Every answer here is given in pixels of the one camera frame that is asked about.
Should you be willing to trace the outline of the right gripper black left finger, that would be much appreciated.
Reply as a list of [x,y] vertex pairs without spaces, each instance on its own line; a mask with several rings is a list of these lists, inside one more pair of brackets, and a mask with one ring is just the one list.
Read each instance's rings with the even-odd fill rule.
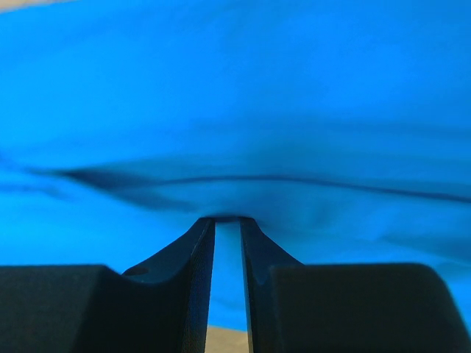
[[3,352],[203,352],[215,222],[118,274],[104,265],[1,268]]

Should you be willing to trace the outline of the blue t shirt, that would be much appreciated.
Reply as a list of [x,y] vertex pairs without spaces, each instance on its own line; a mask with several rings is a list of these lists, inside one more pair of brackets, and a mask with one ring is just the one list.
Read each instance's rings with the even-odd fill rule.
[[470,319],[468,1],[70,1],[1,14],[1,262],[154,254],[237,215],[304,263],[418,262]]

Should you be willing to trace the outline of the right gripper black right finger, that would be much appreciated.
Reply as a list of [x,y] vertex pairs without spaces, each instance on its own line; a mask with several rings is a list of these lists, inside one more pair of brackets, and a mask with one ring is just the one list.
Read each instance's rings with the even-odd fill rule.
[[242,218],[251,352],[462,352],[444,280],[419,263],[305,265]]

